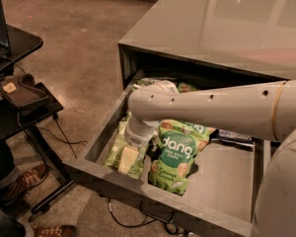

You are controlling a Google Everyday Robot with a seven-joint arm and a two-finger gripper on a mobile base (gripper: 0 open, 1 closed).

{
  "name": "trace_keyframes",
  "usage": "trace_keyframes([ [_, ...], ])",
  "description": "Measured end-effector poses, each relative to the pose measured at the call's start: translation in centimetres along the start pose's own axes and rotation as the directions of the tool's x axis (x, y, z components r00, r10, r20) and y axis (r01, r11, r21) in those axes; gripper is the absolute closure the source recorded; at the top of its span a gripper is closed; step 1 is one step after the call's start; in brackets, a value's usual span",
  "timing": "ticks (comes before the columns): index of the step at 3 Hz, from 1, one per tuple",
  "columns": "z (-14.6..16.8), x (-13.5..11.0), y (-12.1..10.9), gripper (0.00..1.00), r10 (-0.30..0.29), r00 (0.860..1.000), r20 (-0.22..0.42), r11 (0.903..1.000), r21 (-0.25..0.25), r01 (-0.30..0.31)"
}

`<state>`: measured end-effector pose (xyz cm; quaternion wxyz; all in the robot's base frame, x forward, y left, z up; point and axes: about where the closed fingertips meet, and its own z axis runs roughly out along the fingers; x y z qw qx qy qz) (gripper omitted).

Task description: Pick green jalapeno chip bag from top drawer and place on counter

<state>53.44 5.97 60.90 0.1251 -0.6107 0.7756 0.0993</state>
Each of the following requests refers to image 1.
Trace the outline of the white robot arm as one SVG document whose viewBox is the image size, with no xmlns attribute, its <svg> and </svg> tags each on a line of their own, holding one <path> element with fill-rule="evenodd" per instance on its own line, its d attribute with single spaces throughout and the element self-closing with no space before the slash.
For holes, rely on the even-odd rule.
<svg viewBox="0 0 296 237">
<path fill-rule="evenodd" d="M 162 80 L 132 92 L 128 109 L 124 136 L 135 146 L 163 119 L 278 142 L 259 186 L 251 237 L 296 237 L 296 80 L 187 93 Z"/>
</svg>

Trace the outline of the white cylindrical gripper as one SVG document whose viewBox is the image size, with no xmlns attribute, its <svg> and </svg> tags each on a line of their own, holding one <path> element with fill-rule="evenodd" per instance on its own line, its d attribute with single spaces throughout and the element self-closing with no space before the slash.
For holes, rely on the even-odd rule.
<svg viewBox="0 0 296 237">
<path fill-rule="evenodd" d="M 125 146 L 121 152 L 119 166 L 117 169 L 120 173 L 128 173 L 139 155 L 139 151 L 136 147 L 146 145 L 158 125 L 158 121 L 142 121 L 136 117 L 131 117 L 129 119 L 125 128 L 124 138 L 132 146 Z"/>
</svg>

